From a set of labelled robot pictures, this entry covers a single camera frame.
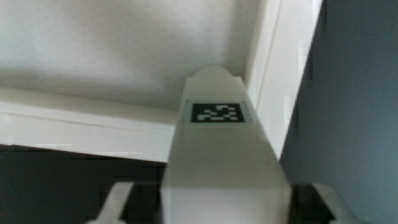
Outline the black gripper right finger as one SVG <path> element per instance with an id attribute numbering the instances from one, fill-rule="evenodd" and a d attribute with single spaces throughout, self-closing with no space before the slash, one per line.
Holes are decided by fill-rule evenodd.
<path id="1" fill-rule="evenodd" d="M 290 224 L 362 224 L 329 185 L 295 184 Z"/>

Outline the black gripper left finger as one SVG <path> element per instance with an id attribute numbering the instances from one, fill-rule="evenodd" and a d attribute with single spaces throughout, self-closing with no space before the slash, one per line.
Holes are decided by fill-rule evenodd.
<path id="1" fill-rule="evenodd" d="M 153 224 L 158 212 L 158 186 L 115 182 L 98 215 L 87 224 Z"/>

